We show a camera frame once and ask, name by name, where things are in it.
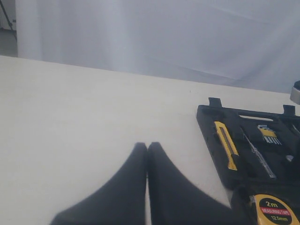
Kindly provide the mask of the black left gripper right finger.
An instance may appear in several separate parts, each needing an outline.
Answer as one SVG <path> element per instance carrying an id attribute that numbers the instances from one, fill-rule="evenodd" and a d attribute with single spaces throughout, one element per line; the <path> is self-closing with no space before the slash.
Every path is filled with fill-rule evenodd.
<path id="1" fill-rule="evenodd" d="M 248 225 L 238 212 L 197 188 L 174 165 L 159 142 L 148 147 L 148 186 L 154 225 Z"/>

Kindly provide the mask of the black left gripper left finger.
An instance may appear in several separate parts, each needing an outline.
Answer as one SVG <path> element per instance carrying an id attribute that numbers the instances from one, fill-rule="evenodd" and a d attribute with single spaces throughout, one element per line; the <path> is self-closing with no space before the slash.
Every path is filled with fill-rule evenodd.
<path id="1" fill-rule="evenodd" d="M 147 147 L 138 142 L 122 167 L 95 193 L 58 213 L 53 225 L 143 225 Z"/>

